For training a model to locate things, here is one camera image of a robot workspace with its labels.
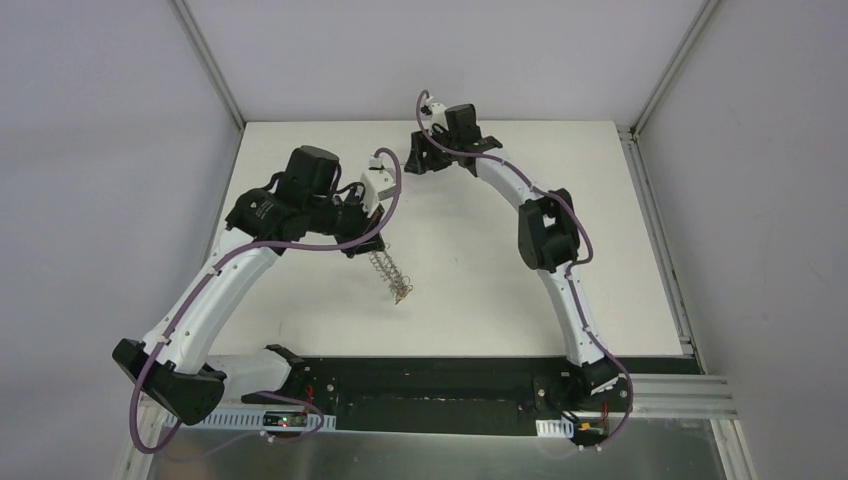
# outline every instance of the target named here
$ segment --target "end effector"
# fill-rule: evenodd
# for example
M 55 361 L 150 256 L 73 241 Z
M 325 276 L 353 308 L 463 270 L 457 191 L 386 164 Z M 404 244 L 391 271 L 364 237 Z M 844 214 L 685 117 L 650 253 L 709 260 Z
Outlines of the end effector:
M 469 153 L 503 148 L 495 137 L 483 137 L 480 127 L 477 126 L 477 110 L 470 103 L 445 108 L 433 97 L 428 97 L 424 100 L 421 113 L 430 117 L 427 131 L 439 145 Z M 429 142 L 421 131 L 412 133 L 411 145 L 404 172 L 423 175 L 445 169 L 457 162 L 477 176 L 473 158 L 451 155 L 439 149 Z
M 394 172 L 372 158 L 360 181 L 339 189 L 341 173 L 336 155 L 312 146 L 297 148 L 285 170 L 236 200 L 226 217 L 227 229 L 237 228 L 256 241 L 294 242 L 307 232 L 331 235 L 339 244 L 359 238 L 382 218 L 380 200 L 392 196 Z M 284 250 L 275 249 L 278 254 Z M 385 250 L 379 234 L 342 252 L 353 257 L 375 250 Z

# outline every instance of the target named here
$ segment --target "white table surface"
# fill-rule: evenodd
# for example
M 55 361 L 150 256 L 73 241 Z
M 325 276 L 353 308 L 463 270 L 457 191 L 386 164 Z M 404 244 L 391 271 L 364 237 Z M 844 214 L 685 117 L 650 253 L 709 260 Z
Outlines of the white table surface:
M 681 355 L 618 133 L 612 122 L 480 122 L 543 187 L 567 188 L 595 246 L 583 284 L 603 341 L 619 355 Z M 341 158 L 341 185 L 377 147 L 406 161 L 413 122 L 252 122 L 223 217 L 303 144 Z M 538 356 L 565 353 L 545 289 L 517 249 L 517 214 L 489 185 L 453 166 L 404 175 L 383 230 L 414 290 L 395 305 L 367 255 L 287 251 L 247 293 L 212 348 L 278 343 L 299 355 Z M 319 235 L 304 242 L 331 243 Z

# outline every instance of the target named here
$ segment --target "aluminum frame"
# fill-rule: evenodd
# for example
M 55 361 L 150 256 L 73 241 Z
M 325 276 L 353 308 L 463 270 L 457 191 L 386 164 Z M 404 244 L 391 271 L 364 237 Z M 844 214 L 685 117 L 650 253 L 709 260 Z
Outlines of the aluminum frame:
M 689 313 L 686 310 L 680 285 L 677 282 L 677 273 L 671 260 L 671 252 L 668 248 L 659 204 L 651 188 L 651 182 L 648 178 L 648 172 L 645 168 L 642 154 L 639 151 L 639 145 L 633 139 L 633 135 L 626 130 L 623 131 L 621 128 L 619 128 L 619 138 L 621 139 L 621 147 L 624 150 L 624 158 L 627 160 L 627 166 L 630 169 L 630 177 L 633 180 L 633 187 L 636 190 L 639 208 L 642 210 L 645 227 L 648 229 L 648 238 L 651 241 L 654 259 L 660 270 L 663 289 L 668 299 L 672 319 L 677 328 L 683 354 L 694 356 L 698 360 L 701 370 L 706 372 L 706 365 L 695 344 L 692 324 L 689 321 Z
M 215 61 L 215 57 L 212 55 L 209 44 L 206 43 L 206 39 L 203 37 L 203 32 L 200 31 L 197 20 L 195 20 L 194 15 L 191 13 L 191 8 L 188 6 L 186 0 L 168 0 L 168 5 L 171 6 L 174 17 L 176 17 L 186 35 L 186 41 L 191 45 L 192 51 L 194 51 L 197 60 L 200 62 L 201 67 L 203 67 L 203 71 L 206 72 L 206 76 L 209 78 L 209 83 L 212 85 L 215 93 L 218 94 L 218 98 L 221 99 L 221 103 L 224 104 L 227 113 L 229 113 L 230 119 L 239 132 L 244 132 L 247 122 L 241 113 L 241 109 L 239 109 L 238 103 L 236 103 L 233 92 L 227 85 L 224 74 L 221 73 L 218 62 Z

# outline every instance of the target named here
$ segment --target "metal profile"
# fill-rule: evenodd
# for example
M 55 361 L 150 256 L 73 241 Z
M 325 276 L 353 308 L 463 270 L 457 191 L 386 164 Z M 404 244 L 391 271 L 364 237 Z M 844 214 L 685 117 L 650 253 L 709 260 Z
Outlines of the metal profile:
M 697 358 L 701 369 L 705 370 L 706 367 L 703 358 L 701 358 L 701 354 L 693 338 L 692 325 L 689 321 L 686 305 L 683 302 L 680 284 L 677 282 L 677 273 L 671 260 L 671 253 L 668 248 L 659 205 L 651 188 L 651 182 L 648 179 L 648 173 L 639 151 L 639 145 L 633 140 L 632 135 L 625 135 L 621 129 L 619 129 L 619 136 L 623 138 L 621 147 L 624 150 L 624 157 L 630 168 L 633 186 L 636 189 L 636 197 L 639 201 L 639 207 L 642 210 L 642 216 L 645 219 L 645 227 L 648 229 L 648 239 L 651 242 L 651 248 L 654 250 L 654 258 L 657 261 L 657 266 L 660 269 L 663 289 L 668 299 L 672 318 L 677 327 L 677 334 L 680 337 L 683 353 Z
M 736 420 L 736 406 L 724 377 L 710 375 L 634 374 L 633 418 Z M 579 418 L 598 412 L 575 411 Z M 621 418 L 622 413 L 610 413 Z
M 639 117 L 636 119 L 636 123 L 633 125 L 632 132 L 637 140 L 639 139 L 639 135 L 642 134 L 642 130 L 645 129 L 645 125 L 647 125 L 648 120 L 651 119 L 654 111 L 656 111 L 660 101 L 662 101 L 663 97 L 668 92 L 668 89 L 677 77 L 677 74 L 680 73 L 680 69 L 686 62 L 686 59 L 689 58 L 692 47 L 698 41 L 698 38 L 704 31 L 704 28 L 709 23 L 710 18 L 712 18 L 713 13 L 715 13 L 721 3 L 722 0 L 704 0 L 704 3 L 701 4 L 701 8 L 695 15 L 695 19 L 692 20 L 692 23 L 689 25 L 686 33 L 683 35 L 683 40 L 680 42 L 680 45 L 677 46 L 677 50 L 675 50 L 674 55 L 672 55 L 671 62 L 669 62 L 668 66 L 666 66 L 665 71 L 660 77 L 659 83 L 657 83 L 654 87 L 654 90 L 651 92 L 651 96 L 648 97 L 648 103 L 646 103 L 642 108 L 642 112 L 639 114 Z
M 710 423 L 727 480 L 757 480 L 739 420 L 713 420 Z
M 168 4 L 171 6 L 174 16 L 177 17 L 177 21 L 180 22 L 180 26 L 183 28 L 191 49 L 200 61 L 203 71 L 206 72 L 206 76 L 209 77 L 212 88 L 215 89 L 215 93 L 218 94 L 218 98 L 221 99 L 221 103 L 227 109 L 227 113 L 230 115 L 236 129 L 240 132 L 244 131 L 246 124 L 244 115 L 242 115 L 241 109 L 239 109 L 236 99 L 233 96 L 233 92 L 227 85 L 224 74 L 221 73 L 221 68 L 215 61 L 215 57 L 212 55 L 212 51 L 209 49 L 209 45 L 200 31 L 197 20 L 195 20 L 194 15 L 191 13 L 191 8 L 189 8 L 186 0 L 168 0 Z

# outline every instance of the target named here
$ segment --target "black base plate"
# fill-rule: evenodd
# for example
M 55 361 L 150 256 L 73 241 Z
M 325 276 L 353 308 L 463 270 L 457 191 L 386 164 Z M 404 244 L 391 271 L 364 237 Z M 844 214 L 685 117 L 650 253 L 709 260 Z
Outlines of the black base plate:
M 623 381 L 588 402 L 569 400 L 562 357 L 303 360 L 308 370 L 281 393 L 306 400 L 311 386 L 313 403 L 336 416 L 337 430 L 534 436 L 535 421 L 558 419 L 562 408 L 599 411 L 607 400 L 611 411 L 623 411 L 629 400 L 620 396 Z M 631 373 L 701 373 L 686 357 L 619 360 Z M 273 403 L 257 395 L 242 400 Z

